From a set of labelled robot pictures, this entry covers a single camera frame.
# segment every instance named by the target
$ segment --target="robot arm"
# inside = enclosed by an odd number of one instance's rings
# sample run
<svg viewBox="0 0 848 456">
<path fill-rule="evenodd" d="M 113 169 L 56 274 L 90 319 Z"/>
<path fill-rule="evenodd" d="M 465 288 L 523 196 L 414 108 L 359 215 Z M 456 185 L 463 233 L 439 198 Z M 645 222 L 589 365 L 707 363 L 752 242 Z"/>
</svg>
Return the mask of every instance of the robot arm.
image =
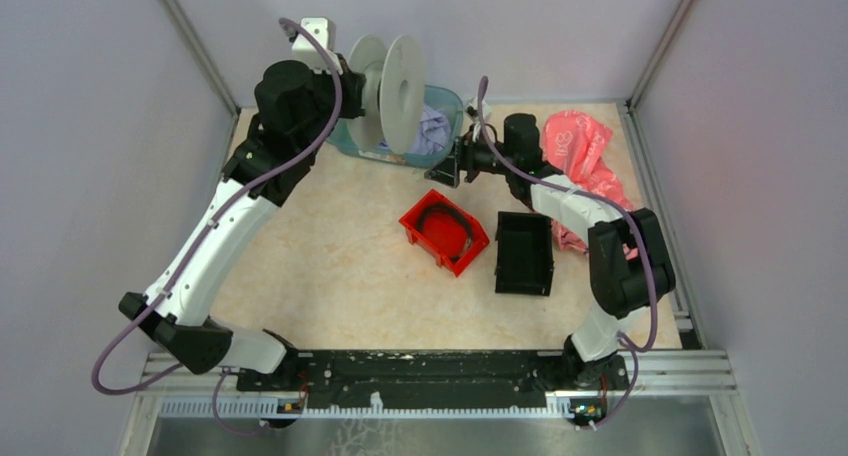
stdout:
<svg viewBox="0 0 848 456">
<path fill-rule="evenodd" d="M 534 116 L 510 115 L 503 129 L 504 141 L 496 142 L 495 147 L 512 165 L 545 182 L 582 189 L 544 161 Z M 457 187 L 461 171 L 466 172 L 464 180 L 468 183 L 480 172 L 503 175 L 516 199 L 563 224 L 588 244 L 595 304 L 583 324 L 566 340 L 563 359 L 566 374 L 578 386 L 597 381 L 603 366 L 617 352 L 619 331 L 629 330 L 649 310 L 645 272 L 638 260 L 630 260 L 625 254 L 625 248 L 635 247 L 630 228 L 616 210 L 605 204 L 518 177 L 504 167 L 484 141 L 470 135 L 458 140 L 448 157 L 428 171 L 426 177 Z M 675 286 L 659 221 L 652 211 L 644 208 L 631 216 L 645 242 L 659 298 Z"/>
<path fill-rule="evenodd" d="M 307 18 L 302 25 L 318 35 L 319 44 L 331 52 L 333 28 L 328 20 Z M 119 305 L 125 316 L 135 319 L 154 298 L 165 293 L 165 299 L 139 326 L 195 374 L 219 365 L 270 373 L 293 349 L 285 339 L 270 332 L 239 328 L 209 317 L 230 269 L 259 228 L 309 173 L 315 153 L 253 187 L 218 221 L 214 221 L 213 215 L 255 178 L 303 152 L 325 128 L 333 111 L 334 85 L 331 76 L 325 73 L 327 63 L 302 35 L 292 33 L 290 38 L 295 59 L 269 67 L 256 86 L 259 113 L 251 120 L 247 139 L 224 166 L 209 208 L 191 237 L 144 293 L 127 293 Z M 338 55 L 331 53 L 330 60 L 340 73 L 340 117 L 361 116 L 365 77 L 349 71 Z M 207 228 L 211 229 L 206 238 L 193 247 L 197 235 Z M 176 271 L 189 252 L 194 256 L 181 272 Z M 172 289 L 165 291 L 166 283 L 177 273 L 179 277 Z"/>
</svg>

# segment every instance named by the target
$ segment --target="red box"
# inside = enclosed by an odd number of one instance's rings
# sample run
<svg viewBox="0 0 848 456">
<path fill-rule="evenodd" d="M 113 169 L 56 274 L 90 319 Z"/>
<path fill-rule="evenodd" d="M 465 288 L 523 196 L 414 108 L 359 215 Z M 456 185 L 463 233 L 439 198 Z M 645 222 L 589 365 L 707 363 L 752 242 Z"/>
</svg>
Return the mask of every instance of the red box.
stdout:
<svg viewBox="0 0 848 456">
<path fill-rule="evenodd" d="M 452 261 L 452 258 L 460 254 L 465 248 L 468 234 L 455 218 L 442 212 L 433 212 L 424 220 L 421 231 L 417 228 L 421 213 L 426 208 L 439 203 L 456 209 L 471 226 L 471 246 L 456 261 Z M 424 248 L 436 258 L 436 265 L 446 266 L 456 276 L 459 276 L 471 264 L 471 261 L 489 245 L 489 238 L 483 231 L 480 222 L 435 189 L 431 189 L 420 201 L 415 203 L 415 206 L 400 218 L 400 224 L 406 228 L 406 237 L 409 244 L 418 244 Z"/>
</svg>

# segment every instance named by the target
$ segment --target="beige tabletop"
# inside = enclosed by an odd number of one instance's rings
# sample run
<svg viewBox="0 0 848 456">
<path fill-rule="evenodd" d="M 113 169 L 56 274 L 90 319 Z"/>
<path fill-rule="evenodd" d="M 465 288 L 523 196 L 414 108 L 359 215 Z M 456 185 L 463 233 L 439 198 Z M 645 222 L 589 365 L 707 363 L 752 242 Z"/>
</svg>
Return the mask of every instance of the beige tabletop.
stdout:
<svg viewBox="0 0 848 456">
<path fill-rule="evenodd" d="M 590 114 L 614 136 L 607 165 L 640 207 L 627 143 L 614 104 L 495 105 L 491 122 L 535 114 L 540 127 L 566 109 Z M 255 111 L 242 111 L 234 144 Z M 398 219 L 435 188 L 474 216 L 492 240 L 460 277 L 407 242 Z M 213 317 L 267 328 L 308 349 L 561 349 L 593 297 L 588 259 L 554 249 L 549 297 L 496 294 L 498 211 L 527 209 L 502 176 L 481 174 L 457 189 L 424 179 L 424 170 L 352 158 L 331 145 L 259 231 L 227 277 Z M 679 348 L 667 298 L 660 302 L 656 347 Z M 649 321 L 631 335 L 647 336 Z"/>
</svg>

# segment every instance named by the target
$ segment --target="black plastic tray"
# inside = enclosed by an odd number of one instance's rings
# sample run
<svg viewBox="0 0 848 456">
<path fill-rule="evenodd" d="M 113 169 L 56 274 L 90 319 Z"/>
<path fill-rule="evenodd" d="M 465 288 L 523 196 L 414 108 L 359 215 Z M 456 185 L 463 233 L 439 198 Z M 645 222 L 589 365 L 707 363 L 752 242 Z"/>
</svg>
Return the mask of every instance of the black plastic tray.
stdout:
<svg viewBox="0 0 848 456">
<path fill-rule="evenodd" d="M 500 211 L 495 239 L 495 292 L 550 295 L 554 277 L 550 218 Z"/>
</svg>

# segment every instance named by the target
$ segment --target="white wall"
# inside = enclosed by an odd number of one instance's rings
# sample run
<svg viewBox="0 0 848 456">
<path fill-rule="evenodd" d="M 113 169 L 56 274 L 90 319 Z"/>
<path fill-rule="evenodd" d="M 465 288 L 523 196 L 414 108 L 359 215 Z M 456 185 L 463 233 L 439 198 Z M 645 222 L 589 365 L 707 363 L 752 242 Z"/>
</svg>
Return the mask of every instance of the white wall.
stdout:
<svg viewBox="0 0 848 456">
<path fill-rule="evenodd" d="M 427 81 L 492 98 L 630 96 L 680 0 L 180 0 L 238 104 L 289 54 L 277 19 L 327 16 L 336 51 L 362 35 L 421 44 Z"/>
<path fill-rule="evenodd" d="M 701 0 L 639 111 L 766 455 L 848 446 L 848 0 Z"/>
<path fill-rule="evenodd" d="M 202 213 L 228 115 L 156 0 L 0 0 L 0 453 L 113 454 L 117 305 Z M 138 381 L 128 338 L 112 385 Z"/>
</svg>

